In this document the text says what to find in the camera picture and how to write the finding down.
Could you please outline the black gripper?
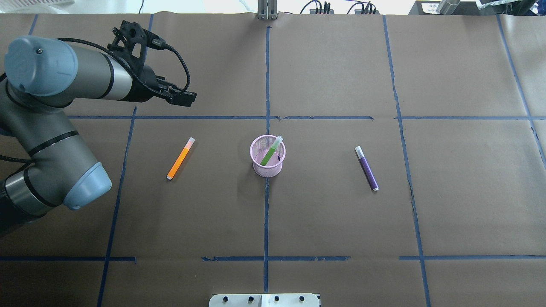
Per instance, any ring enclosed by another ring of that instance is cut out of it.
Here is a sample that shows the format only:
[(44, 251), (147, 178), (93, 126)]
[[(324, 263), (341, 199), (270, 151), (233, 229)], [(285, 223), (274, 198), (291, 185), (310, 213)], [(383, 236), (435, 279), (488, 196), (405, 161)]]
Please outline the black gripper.
[[(157, 81), (157, 76), (149, 65), (145, 64), (142, 70), (140, 70), (139, 74), (135, 74), (138, 75), (139, 79), (144, 85), (157, 92), (160, 91), (160, 84)], [(140, 84), (134, 76), (131, 74), (129, 75), (132, 78), (132, 84), (128, 93), (128, 101), (142, 103), (150, 100), (152, 97), (159, 97)], [(181, 91), (180, 89), (173, 87), (171, 87), (166, 93), (170, 94), (170, 97), (166, 98), (166, 101), (169, 104), (176, 106), (191, 106), (197, 98), (197, 93), (193, 93), (191, 91)]]

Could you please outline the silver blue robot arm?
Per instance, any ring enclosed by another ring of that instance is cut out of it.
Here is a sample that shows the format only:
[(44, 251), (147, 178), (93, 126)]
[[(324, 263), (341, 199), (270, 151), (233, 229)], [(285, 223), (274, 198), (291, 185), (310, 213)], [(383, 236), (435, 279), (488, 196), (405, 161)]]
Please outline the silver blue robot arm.
[[(182, 88), (145, 64), (147, 48), (173, 52), (186, 74)], [(190, 107), (190, 74), (178, 51), (144, 31), (136, 38), (117, 34), (107, 47), (74, 38), (32, 35), (13, 40), (1, 75), (1, 128), (17, 138), (28, 159), (1, 159), (22, 167), (1, 181), (1, 235), (65, 205), (93, 202), (112, 187), (111, 179), (64, 108), (74, 99), (145, 102), (159, 97)]]

